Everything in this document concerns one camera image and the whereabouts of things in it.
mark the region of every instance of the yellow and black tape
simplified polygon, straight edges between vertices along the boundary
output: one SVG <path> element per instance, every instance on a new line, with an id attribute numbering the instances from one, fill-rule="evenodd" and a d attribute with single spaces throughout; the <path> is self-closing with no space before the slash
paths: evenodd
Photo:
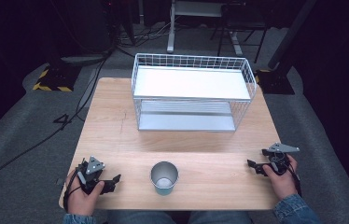
<path id="1" fill-rule="evenodd" d="M 33 90 L 73 91 L 80 69 L 80 67 L 68 67 L 59 70 L 47 66 L 33 86 Z"/>
<path id="2" fill-rule="evenodd" d="M 259 84 L 259 76 L 258 75 L 261 75 L 262 73 L 268 74 L 270 72 L 271 72 L 270 70 L 266 70 L 266 69 L 259 69 L 259 70 L 255 71 L 254 72 L 254 79 L 256 80 L 257 84 Z"/>

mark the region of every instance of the table leg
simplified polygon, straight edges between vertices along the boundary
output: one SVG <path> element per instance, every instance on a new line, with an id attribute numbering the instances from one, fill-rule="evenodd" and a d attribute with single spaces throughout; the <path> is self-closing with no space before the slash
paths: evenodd
<path id="1" fill-rule="evenodd" d="M 239 44 L 238 37 L 236 36 L 237 32 L 230 32 L 230 41 L 232 41 L 233 49 L 237 56 L 243 56 L 241 45 Z"/>
<path id="2" fill-rule="evenodd" d="M 169 39 L 168 39 L 168 53 L 173 53 L 175 50 L 175 0 L 172 0 L 171 7 L 171 29 L 169 31 Z"/>

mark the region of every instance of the silver cup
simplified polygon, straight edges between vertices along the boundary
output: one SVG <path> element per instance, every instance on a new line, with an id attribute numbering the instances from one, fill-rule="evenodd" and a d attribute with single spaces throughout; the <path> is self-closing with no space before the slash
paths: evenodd
<path id="1" fill-rule="evenodd" d="M 160 161 L 151 169 L 151 181 L 160 195 L 170 194 L 177 180 L 177 168 L 168 161 Z"/>

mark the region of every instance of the hand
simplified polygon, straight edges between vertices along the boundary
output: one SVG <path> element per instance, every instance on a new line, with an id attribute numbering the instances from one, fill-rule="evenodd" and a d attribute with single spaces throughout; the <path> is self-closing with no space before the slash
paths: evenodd
<path id="1" fill-rule="evenodd" d="M 70 179 L 75 171 L 72 171 L 69 176 L 66 178 L 66 186 L 69 185 Z M 73 180 L 71 189 L 76 189 L 72 194 L 70 194 L 69 199 L 67 201 L 67 212 L 69 214 L 86 216 L 90 217 L 93 214 L 93 210 L 95 209 L 96 201 L 100 193 L 102 192 L 103 187 L 105 186 L 104 181 L 100 181 L 90 195 L 86 194 L 82 189 L 76 189 L 80 187 L 78 176 Z"/>
<path id="2" fill-rule="evenodd" d="M 287 156 L 295 173 L 297 170 L 297 162 L 290 155 L 287 154 Z M 288 170 L 283 175 L 277 175 L 269 165 L 263 165 L 262 169 L 264 169 L 265 173 L 270 178 L 273 190 L 280 200 L 297 193 L 293 176 Z"/>

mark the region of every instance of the denim sleeve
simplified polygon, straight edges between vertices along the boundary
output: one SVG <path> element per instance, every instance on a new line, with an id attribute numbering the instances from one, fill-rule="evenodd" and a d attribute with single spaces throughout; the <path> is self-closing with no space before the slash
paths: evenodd
<path id="1" fill-rule="evenodd" d="M 298 194 L 290 195 L 274 208 L 279 223 L 321 223 L 314 211 Z"/>
<path id="2" fill-rule="evenodd" d="M 96 224 L 96 219 L 95 217 L 66 214 L 63 217 L 63 224 Z"/>

